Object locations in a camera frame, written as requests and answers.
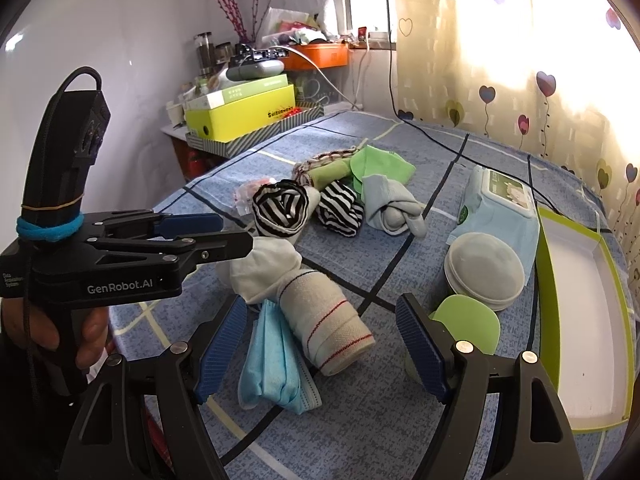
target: green logo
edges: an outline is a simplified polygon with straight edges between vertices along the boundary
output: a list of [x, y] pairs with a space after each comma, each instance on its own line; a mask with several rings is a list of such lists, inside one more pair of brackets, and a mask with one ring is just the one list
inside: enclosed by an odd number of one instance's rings
[[466, 208], [466, 205], [463, 205], [460, 210], [460, 215], [458, 216], [458, 225], [462, 224], [462, 222], [466, 220], [467, 216], [469, 216], [469, 209]]

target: blue face mask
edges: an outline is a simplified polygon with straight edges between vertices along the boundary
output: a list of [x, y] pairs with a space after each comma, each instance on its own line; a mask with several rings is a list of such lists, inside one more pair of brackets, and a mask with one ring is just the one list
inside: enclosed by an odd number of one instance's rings
[[269, 300], [264, 301], [258, 321], [254, 322], [238, 382], [238, 401], [242, 408], [254, 408], [261, 398], [297, 414], [322, 405], [287, 320], [280, 307]]

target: pink plastic package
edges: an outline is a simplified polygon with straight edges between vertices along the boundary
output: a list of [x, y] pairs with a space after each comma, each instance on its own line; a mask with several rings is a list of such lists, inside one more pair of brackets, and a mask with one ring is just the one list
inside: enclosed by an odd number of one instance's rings
[[236, 187], [234, 190], [234, 202], [240, 216], [249, 215], [252, 212], [251, 199], [255, 193], [265, 184], [275, 184], [276, 179], [273, 177], [264, 177], [259, 180], [252, 180]]

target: rubber band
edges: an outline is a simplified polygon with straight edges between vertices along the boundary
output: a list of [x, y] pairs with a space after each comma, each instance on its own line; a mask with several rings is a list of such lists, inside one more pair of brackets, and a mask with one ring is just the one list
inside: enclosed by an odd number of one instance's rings
[[80, 195], [78, 198], [73, 199], [71, 202], [67, 202], [66, 204], [62, 204], [62, 205], [52, 205], [47, 207], [31, 207], [30, 205], [22, 204], [20, 207], [28, 211], [57, 211], [59, 209], [64, 209], [65, 207], [69, 207], [70, 205], [75, 204], [79, 200], [82, 200], [83, 196], [84, 196], [84, 193], [82, 193], [82, 195]]
[[23, 218], [18, 218], [15, 230], [18, 236], [32, 240], [34, 242], [59, 242], [65, 238], [69, 238], [82, 226], [84, 215], [80, 213], [71, 222], [56, 225], [55, 227], [40, 227], [27, 222]]

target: metal screw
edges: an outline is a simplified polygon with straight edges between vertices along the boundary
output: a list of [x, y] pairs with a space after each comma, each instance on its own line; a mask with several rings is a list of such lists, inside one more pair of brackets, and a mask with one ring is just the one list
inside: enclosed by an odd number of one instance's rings
[[120, 354], [111, 354], [104, 362], [107, 366], [118, 366], [122, 362]]
[[169, 350], [171, 350], [172, 354], [184, 354], [187, 351], [189, 345], [184, 341], [178, 341], [170, 346]]
[[530, 363], [530, 364], [533, 364], [533, 363], [537, 363], [537, 362], [538, 362], [538, 356], [537, 356], [537, 355], [535, 355], [533, 352], [531, 352], [531, 351], [529, 351], [529, 350], [527, 350], [526, 352], [523, 352], [523, 353], [522, 353], [522, 358], [523, 358], [527, 363]]
[[474, 346], [469, 341], [458, 341], [456, 349], [463, 354], [471, 354], [474, 351]]

